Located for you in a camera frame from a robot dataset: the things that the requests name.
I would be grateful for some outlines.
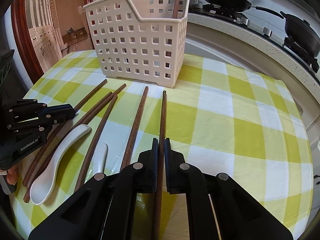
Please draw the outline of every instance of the kitchen countertop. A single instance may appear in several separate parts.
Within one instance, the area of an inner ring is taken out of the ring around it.
[[[320,85],[298,62],[276,45],[244,28],[219,19],[189,13],[188,22],[228,34],[268,55],[295,76],[320,104]]]

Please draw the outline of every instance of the white plastic basket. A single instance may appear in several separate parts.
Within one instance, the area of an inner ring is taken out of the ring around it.
[[[184,53],[189,0],[97,0],[84,5],[103,73],[173,87]]]

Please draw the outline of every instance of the chopsticks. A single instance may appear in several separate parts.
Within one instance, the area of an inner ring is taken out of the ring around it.
[[[157,172],[157,187],[153,202],[153,218],[151,229],[151,240],[158,240],[160,237],[160,218],[161,218],[161,200],[162,200],[162,182],[163,182],[163,165],[164,165],[164,138],[165,138],[165,123],[167,114],[167,92],[162,93],[161,118],[160,118],[160,133],[159,133],[159,151],[158,151],[158,172]]]
[[[175,0],[174,1],[172,18],[175,18],[175,19],[178,18],[179,4],[180,4],[180,0]]]
[[[121,87],[119,87],[115,92],[113,92],[109,97],[105,98],[105,100],[102,101],[102,103],[100,105],[97,106],[97,104],[95,104],[85,115],[87,116],[85,119],[83,119],[82,123],[83,124],[88,124],[113,98],[113,96],[115,94],[120,93],[127,85],[123,84]],[[77,122],[71,129],[74,129],[75,127],[77,127],[78,125],[80,125],[79,122]],[[41,165],[40,169],[38,170],[38,172],[36,173],[36,175],[34,176],[34,178],[32,179],[31,183],[28,185],[28,189],[27,192],[25,193],[24,197],[23,197],[23,201],[25,203],[28,203],[30,201],[30,188],[32,183],[35,181],[36,178],[38,178],[38,176],[46,169],[46,167],[48,166],[54,152],[56,151],[56,149],[58,148],[58,146],[60,145],[61,141],[55,146],[55,148],[52,150],[52,152],[50,152],[50,154],[48,155],[48,157],[46,158],[46,160],[44,161],[44,163]]]
[[[105,79],[104,81],[102,81],[99,85],[97,85],[89,94],[87,94],[75,107],[74,109],[76,111],[80,110],[80,108],[82,108],[82,106],[84,106],[84,104],[96,93],[100,90],[100,88],[102,88],[108,81]],[[22,184],[23,186],[27,186],[28,182],[30,181],[30,178],[32,176],[32,173],[34,172],[37,164],[39,163],[39,161],[41,160],[42,155],[44,154],[44,152],[47,150],[48,146],[50,145],[50,143],[52,143],[53,139],[57,136],[57,134],[60,132],[60,130],[63,128],[63,126],[67,123],[67,121],[60,123],[54,130],[53,132],[50,134],[50,136],[47,139],[47,143],[45,145],[43,145],[40,149],[40,151],[37,153],[36,157],[34,158],[34,160],[32,161],[23,181]]]
[[[110,101],[110,104],[106,110],[106,112],[104,113],[101,121],[100,121],[100,124],[93,136],[93,139],[90,143],[90,146],[88,148],[88,151],[87,151],[87,154],[85,155],[85,158],[84,158],[84,161],[82,163],[82,166],[81,166],[81,169],[80,169],[80,173],[79,173],[79,176],[78,176],[78,180],[76,182],[76,186],[75,186],[75,191],[76,192],[83,184],[84,184],[84,180],[85,180],[85,176],[87,175],[87,172],[88,172],[88,168],[89,168],[89,165],[90,165],[90,162],[92,160],[92,156],[93,156],[93,153],[94,153],[94,150],[97,146],[97,143],[99,141],[99,138],[101,136],[101,133],[102,133],[102,130],[104,128],[104,126],[106,125],[106,122],[108,120],[108,117],[111,113],[111,110],[113,109],[113,106],[115,105],[116,101],[117,101],[117,94],[115,94],[112,98],[112,100]]]
[[[136,141],[137,138],[137,133],[138,133],[138,129],[139,129],[139,125],[140,125],[140,121],[141,121],[141,117],[142,117],[142,113],[143,113],[143,108],[147,99],[147,95],[148,95],[148,91],[149,91],[149,87],[146,86],[144,89],[144,92],[142,94],[141,97],[141,101],[139,103],[139,107],[136,113],[136,117],[133,121],[133,125],[130,131],[130,135],[129,135],[129,139],[127,142],[127,146],[125,148],[124,151],[124,156],[122,159],[122,163],[121,163],[121,167],[120,167],[120,171],[128,166],[130,164],[131,161],[131,156],[132,156],[132,152],[133,152],[133,147],[134,147],[134,143]]]

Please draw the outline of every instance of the table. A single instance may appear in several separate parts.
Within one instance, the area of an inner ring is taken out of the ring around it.
[[[168,95],[166,136],[172,149],[182,152],[186,162],[202,172],[228,173],[297,239],[304,231],[312,202],[312,159],[307,135],[298,109],[282,81],[219,61],[184,55],[175,88]],[[94,50],[70,53],[55,64],[30,89],[26,98],[37,98],[49,106],[75,106],[104,79]],[[109,146],[105,173],[120,168],[131,126],[145,84],[108,79],[108,83],[79,111],[75,123],[98,100],[123,83],[103,130],[101,140]],[[148,85],[146,100],[132,162],[151,148],[159,135],[163,87]],[[40,206],[25,204],[26,189],[18,181],[11,196],[16,228],[24,238],[55,210],[74,190],[90,141],[103,116],[104,108],[91,122],[92,132],[77,141],[64,155],[50,198]],[[58,134],[61,138],[66,132]],[[56,138],[50,148],[58,141]],[[22,162],[24,176],[35,153]],[[87,179],[92,177],[89,169]],[[133,234],[148,239],[150,198],[139,195]],[[161,238],[188,239],[185,197],[163,192]]]

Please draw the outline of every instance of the wall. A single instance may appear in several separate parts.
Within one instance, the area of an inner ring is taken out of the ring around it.
[[[59,27],[63,36],[69,28],[77,30],[83,27],[78,13],[78,7],[83,5],[83,0],[56,0]]]
[[[287,0],[248,0],[252,3],[252,6],[261,6],[272,9],[276,12],[283,11],[287,14],[293,14],[300,19],[305,19],[310,23],[310,26],[315,30],[315,32],[320,36],[320,24],[316,22],[308,13],[297,7],[296,5],[292,4]],[[207,4],[206,1],[200,0],[200,4]],[[268,29],[272,30],[273,33],[280,38],[284,39],[287,35],[284,31],[284,24],[285,20],[281,19],[277,16],[272,14],[258,11],[254,8],[245,11],[244,14],[248,17],[248,19],[261,26],[267,27]]]

